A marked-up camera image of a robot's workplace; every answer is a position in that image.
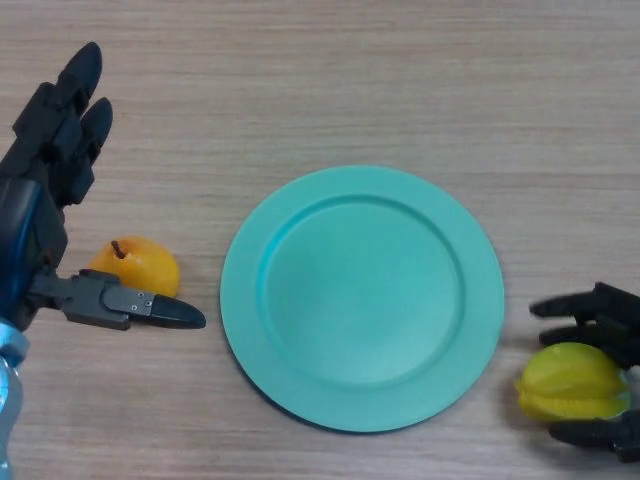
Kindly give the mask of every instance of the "teal plate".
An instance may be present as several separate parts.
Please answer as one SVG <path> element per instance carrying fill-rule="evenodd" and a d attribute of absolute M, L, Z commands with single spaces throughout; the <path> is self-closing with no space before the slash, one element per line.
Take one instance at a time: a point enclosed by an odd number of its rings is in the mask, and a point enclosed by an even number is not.
<path fill-rule="evenodd" d="M 336 430 L 425 420 L 482 374 L 504 318 L 491 242 L 418 177 L 340 167 L 282 187 L 222 273 L 229 345 L 280 407 Z"/>

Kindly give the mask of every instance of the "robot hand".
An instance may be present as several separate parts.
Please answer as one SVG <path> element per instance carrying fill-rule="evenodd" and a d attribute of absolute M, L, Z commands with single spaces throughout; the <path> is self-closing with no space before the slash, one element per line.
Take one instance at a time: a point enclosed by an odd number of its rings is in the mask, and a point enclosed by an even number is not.
<path fill-rule="evenodd" d="M 620 368 L 640 365 L 640 298 L 605 283 L 590 292 L 564 295 L 531 306 L 540 318 L 573 316 L 576 326 L 540 334 L 544 346 L 577 342 L 594 346 Z M 557 440 L 587 448 L 614 451 L 620 461 L 640 461 L 640 410 L 617 418 L 553 423 L 549 433 Z"/>
<path fill-rule="evenodd" d="M 206 323 L 195 307 L 126 288 L 113 275 L 56 275 L 67 246 L 63 209 L 83 201 L 111 129 L 109 100 L 87 110 L 101 72 L 100 48 L 89 43 L 55 84 L 38 87 L 13 125 L 16 139 L 0 162 L 0 480 L 11 478 L 6 448 L 22 405 L 17 368 L 29 346 L 23 332 L 40 308 L 120 330 L 132 320 L 166 328 Z"/>

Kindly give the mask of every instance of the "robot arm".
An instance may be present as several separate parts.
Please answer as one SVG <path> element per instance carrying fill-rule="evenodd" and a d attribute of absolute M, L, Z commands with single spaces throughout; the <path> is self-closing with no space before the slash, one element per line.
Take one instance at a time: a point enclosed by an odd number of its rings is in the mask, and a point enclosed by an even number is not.
<path fill-rule="evenodd" d="M 126 288 L 117 276 L 91 270 L 68 279 L 56 275 L 67 247 L 63 209 L 83 201 L 111 129 L 109 100 L 87 110 L 101 71 L 100 48 L 85 45 L 55 84 L 38 87 L 0 162 L 0 480 L 11 478 L 6 449 L 22 405 L 17 368 L 29 345 L 23 332 L 40 308 L 119 330 L 132 320 L 165 328 L 206 324 L 195 307 Z"/>

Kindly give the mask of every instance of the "wood grain surface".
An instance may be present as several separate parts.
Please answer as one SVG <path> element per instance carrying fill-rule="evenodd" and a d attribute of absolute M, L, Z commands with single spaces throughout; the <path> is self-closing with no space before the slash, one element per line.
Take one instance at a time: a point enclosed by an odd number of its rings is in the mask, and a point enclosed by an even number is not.
<path fill-rule="evenodd" d="M 115 123 L 63 273 L 115 235 L 165 243 L 204 331 L 41 313 L 10 446 L 18 479 L 624 479 L 517 409 L 527 305 L 605 280 L 640 292 L 640 3 L 634 0 L 0 0 L 0 147 L 89 40 Z M 301 425 L 237 371 L 220 271 L 246 215 L 323 167 L 438 183 L 500 256 L 507 318 L 475 387 L 387 435 Z"/>

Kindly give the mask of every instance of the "black fingertip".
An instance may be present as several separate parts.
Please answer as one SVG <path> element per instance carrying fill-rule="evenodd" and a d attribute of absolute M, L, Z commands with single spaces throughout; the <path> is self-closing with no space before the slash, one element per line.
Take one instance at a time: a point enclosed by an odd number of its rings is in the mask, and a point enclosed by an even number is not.
<path fill-rule="evenodd" d="M 199 329 L 207 325 L 204 314 L 193 305 L 164 295 L 156 295 L 151 315 L 142 322 L 164 328 Z"/>
<path fill-rule="evenodd" d="M 556 440 L 582 448 L 611 448 L 620 438 L 620 425 L 607 420 L 575 420 L 553 423 L 549 434 Z"/>

